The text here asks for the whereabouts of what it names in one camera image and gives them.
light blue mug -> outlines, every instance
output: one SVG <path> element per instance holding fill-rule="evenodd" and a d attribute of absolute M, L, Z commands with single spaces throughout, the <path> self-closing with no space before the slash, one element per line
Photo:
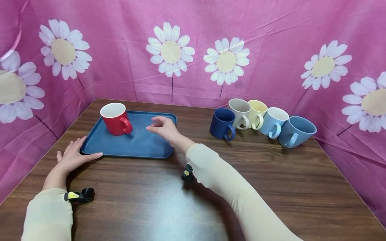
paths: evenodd
<path fill-rule="evenodd" d="M 291 116 L 283 125 L 279 143 L 286 148 L 294 148 L 316 133 L 316 126 L 301 116 Z"/>
<path fill-rule="evenodd" d="M 271 139 L 276 139 L 281 133 L 281 127 L 290 116 L 284 110 L 277 107 L 268 108 L 263 119 L 263 126 L 260 132 Z"/>

mug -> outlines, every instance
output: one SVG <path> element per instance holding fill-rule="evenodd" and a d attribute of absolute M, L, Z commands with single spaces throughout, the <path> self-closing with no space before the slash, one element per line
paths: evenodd
<path fill-rule="evenodd" d="M 258 130 L 263 126 L 263 116 L 268 110 L 266 104 L 258 100 L 250 100 L 248 104 L 251 106 L 251 111 L 248 114 L 249 128 Z"/>
<path fill-rule="evenodd" d="M 126 106 L 121 103 L 107 104 L 100 109 L 100 115 L 106 124 L 107 130 L 113 136 L 130 134 L 133 126 L 127 117 Z"/>
<path fill-rule="evenodd" d="M 243 99 L 231 99 L 228 102 L 228 109 L 235 114 L 235 122 L 233 127 L 240 130 L 246 130 L 249 127 L 248 113 L 251 111 L 251 106 Z"/>
<path fill-rule="evenodd" d="M 308 140 L 316 131 L 316 126 L 306 118 L 291 116 L 283 125 L 278 141 L 286 148 L 294 148 Z"/>
<path fill-rule="evenodd" d="M 218 108 L 213 114 L 209 132 L 217 139 L 225 139 L 227 141 L 231 141 L 235 138 L 236 135 L 235 128 L 232 126 L 234 121 L 235 114 L 232 111 L 226 108 Z"/>
<path fill-rule="evenodd" d="M 277 107 L 270 107 L 267 113 L 264 115 L 264 123 L 260 128 L 260 132 L 271 139 L 276 139 L 280 132 L 281 127 L 288 120 L 290 116 L 284 110 Z"/>

light yellow mug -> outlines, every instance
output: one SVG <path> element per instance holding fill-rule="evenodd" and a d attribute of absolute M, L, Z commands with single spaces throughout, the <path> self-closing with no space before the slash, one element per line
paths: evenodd
<path fill-rule="evenodd" d="M 263 102 L 254 99 L 248 101 L 248 104 L 251 106 L 251 111 L 248 114 L 249 128 L 258 130 L 263 126 L 263 117 L 268 107 Z"/>

left hand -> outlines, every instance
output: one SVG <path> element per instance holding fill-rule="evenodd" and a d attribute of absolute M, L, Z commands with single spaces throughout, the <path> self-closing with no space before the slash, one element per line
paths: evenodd
<path fill-rule="evenodd" d="M 79 153 L 86 138 L 87 137 L 82 137 L 78 138 L 75 142 L 70 142 L 63 155 L 61 152 L 57 152 L 56 159 L 58 160 L 58 163 L 55 168 L 68 174 L 80 165 L 103 156 L 102 152 L 91 155 L 81 155 Z"/>

flower center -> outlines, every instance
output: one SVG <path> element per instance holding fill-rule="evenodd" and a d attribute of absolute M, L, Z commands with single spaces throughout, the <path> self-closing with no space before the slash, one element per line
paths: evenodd
<path fill-rule="evenodd" d="M 69 65 L 75 60 L 75 48 L 67 40 L 56 39 L 52 43 L 51 50 L 56 61 L 60 64 Z"/>
<path fill-rule="evenodd" d="M 174 41 L 166 41 L 161 47 L 161 56 L 170 64 L 177 63 L 181 58 L 181 48 Z"/>
<path fill-rule="evenodd" d="M 230 51 L 225 51 L 218 56 L 217 67 L 221 72 L 228 73 L 236 67 L 236 56 Z"/>
<path fill-rule="evenodd" d="M 23 99 L 27 90 L 23 79 L 15 73 L 0 70 L 0 104 L 11 104 Z"/>
<path fill-rule="evenodd" d="M 312 76 L 323 77 L 330 74 L 335 67 L 335 61 L 331 57 L 323 57 L 319 59 L 312 68 Z"/>
<path fill-rule="evenodd" d="M 378 89 L 368 93 L 362 100 L 362 108 L 369 115 L 386 114 L 386 89 Z"/>

